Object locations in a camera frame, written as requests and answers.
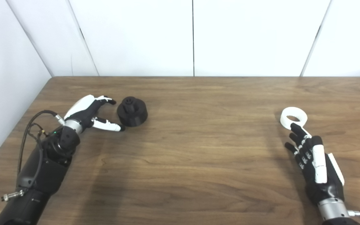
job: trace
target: wooden table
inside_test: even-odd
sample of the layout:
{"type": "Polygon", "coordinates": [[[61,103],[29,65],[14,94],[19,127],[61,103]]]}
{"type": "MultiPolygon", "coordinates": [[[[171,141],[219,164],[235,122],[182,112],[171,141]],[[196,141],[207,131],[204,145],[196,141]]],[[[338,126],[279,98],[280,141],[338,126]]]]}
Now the wooden table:
{"type": "MultiPolygon", "coordinates": [[[[85,131],[41,225],[319,225],[283,147],[288,106],[306,111],[306,129],[344,174],[347,208],[360,210],[360,78],[56,77],[0,149],[0,196],[14,189],[28,120],[43,109],[63,116],[87,94],[141,98],[148,120],[121,133],[85,131]]],[[[99,115],[118,121],[116,106],[99,115]]],[[[34,146],[30,138],[24,159],[34,146]]]]}

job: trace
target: black wire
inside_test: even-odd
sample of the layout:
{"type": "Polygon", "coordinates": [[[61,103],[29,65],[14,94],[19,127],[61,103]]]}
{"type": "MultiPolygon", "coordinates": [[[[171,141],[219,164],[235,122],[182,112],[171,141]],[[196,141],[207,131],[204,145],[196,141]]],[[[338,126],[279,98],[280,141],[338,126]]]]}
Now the black wire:
{"type": "Polygon", "coordinates": [[[37,141],[37,137],[36,136],[34,136],[30,131],[31,131],[31,128],[33,127],[33,126],[37,126],[38,128],[40,128],[40,131],[42,131],[42,130],[44,130],[44,128],[42,128],[39,124],[37,124],[37,123],[32,123],[31,125],[30,125],[30,128],[29,128],[29,131],[28,131],[28,135],[30,136],[30,137],[32,137],[35,141],[37,141]]]}
{"type": "Polygon", "coordinates": [[[41,130],[37,134],[37,145],[38,145],[38,149],[40,151],[39,152],[40,157],[38,158],[38,166],[37,166],[36,173],[34,174],[34,177],[33,177],[32,181],[30,182],[30,185],[26,188],[25,192],[27,192],[34,185],[34,182],[36,182],[38,174],[41,170],[41,165],[43,164],[44,149],[43,149],[43,145],[41,143],[41,134],[43,134],[43,132],[44,132],[44,130],[41,130]]]}
{"type": "Polygon", "coordinates": [[[23,138],[22,138],[22,144],[20,145],[20,151],[19,151],[19,160],[17,162],[17,175],[19,175],[20,170],[22,169],[22,157],[23,157],[23,150],[24,150],[24,144],[26,143],[26,137],[29,133],[30,127],[33,124],[34,120],[39,117],[41,114],[48,113],[51,114],[53,117],[57,115],[56,112],[51,110],[43,110],[35,114],[29,121],[29,123],[26,126],[26,129],[24,130],[23,138]]]}

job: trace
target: white finger cover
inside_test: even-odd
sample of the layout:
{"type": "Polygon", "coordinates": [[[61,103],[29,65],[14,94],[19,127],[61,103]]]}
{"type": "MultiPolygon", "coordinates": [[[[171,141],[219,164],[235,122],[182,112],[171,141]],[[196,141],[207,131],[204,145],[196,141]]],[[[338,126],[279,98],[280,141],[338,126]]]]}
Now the white finger cover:
{"type": "Polygon", "coordinates": [[[318,184],[327,183],[326,158],[324,157],[324,146],[317,144],[312,148],[313,166],[315,167],[315,181],[318,184]]]}

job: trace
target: black cylindrical object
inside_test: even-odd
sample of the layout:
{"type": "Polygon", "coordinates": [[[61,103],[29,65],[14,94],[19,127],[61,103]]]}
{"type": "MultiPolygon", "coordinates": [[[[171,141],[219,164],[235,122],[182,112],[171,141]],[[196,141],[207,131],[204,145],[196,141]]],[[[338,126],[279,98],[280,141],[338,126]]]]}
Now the black cylindrical object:
{"type": "Polygon", "coordinates": [[[117,115],[126,127],[137,127],[147,120],[147,106],[138,98],[126,97],[117,107],[117,115]]]}

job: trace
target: metal connector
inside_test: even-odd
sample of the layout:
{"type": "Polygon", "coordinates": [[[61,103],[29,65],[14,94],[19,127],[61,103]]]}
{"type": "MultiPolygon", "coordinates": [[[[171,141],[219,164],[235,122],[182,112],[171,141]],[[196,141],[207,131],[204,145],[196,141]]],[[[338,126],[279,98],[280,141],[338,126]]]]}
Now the metal connector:
{"type": "Polygon", "coordinates": [[[20,190],[18,192],[16,191],[11,194],[5,194],[4,196],[1,197],[1,201],[8,202],[12,198],[22,197],[23,195],[24,195],[23,190],[20,190]]]}
{"type": "Polygon", "coordinates": [[[360,211],[348,210],[348,215],[350,217],[360,217],[360,211]]]}
{"type": "Polygon", "coordinates": [[[57,121],[58,121],[61,125],[65,125],[65,124],[66,124],[65,120],[64,120],[62,117],[60,117],[59,114],[56,114],[55,118],[57,119],[57,121]]]}

